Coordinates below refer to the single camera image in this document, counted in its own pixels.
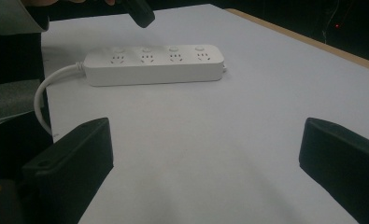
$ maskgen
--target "power strip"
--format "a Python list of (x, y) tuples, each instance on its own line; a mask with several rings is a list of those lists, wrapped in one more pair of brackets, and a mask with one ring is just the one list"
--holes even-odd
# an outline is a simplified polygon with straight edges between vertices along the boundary
[(222, 78), (224, 58), (212, 45), (96, 49), (83, 69), (92, 86), (139, 85)]

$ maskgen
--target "white tabletop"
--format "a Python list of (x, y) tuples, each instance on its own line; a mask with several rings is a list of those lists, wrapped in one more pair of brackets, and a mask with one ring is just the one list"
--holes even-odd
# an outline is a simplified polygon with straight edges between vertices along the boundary
[(212, 44), (222, 80), (95, 88), (74, 76), (48, 88), (54, 140), (108, 117), (115, 167), (80, 223), (356, 223), (299, 167), (305, 119), (369, 138), (369, 69), (211, 5), (55, 21), (46, 74), (90, 49)]

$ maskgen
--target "white cable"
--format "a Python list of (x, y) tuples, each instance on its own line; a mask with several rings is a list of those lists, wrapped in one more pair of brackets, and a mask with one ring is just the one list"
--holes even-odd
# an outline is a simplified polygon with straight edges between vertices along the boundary
[(71, 75), (76, 72), (82, 72), (82, 63), (68, 65), (52, 73), (50, 76), (45, 78), (45, 80), (39, 85), (38, 89), (35, 92), (35, 101), (34, 101), (35, 116), (38, 119), (38, 122), (41, 124), (41, 126), (50, 135), (52, 135), (52, 130), (50, 129), (50, 126), (48, 126), (47, 122), (45, 122), (41, 113), (42, 92), (44, 92), (44, 90), (49, 86), (49, 84), (52, 83), (56, 78), (62, 75)]

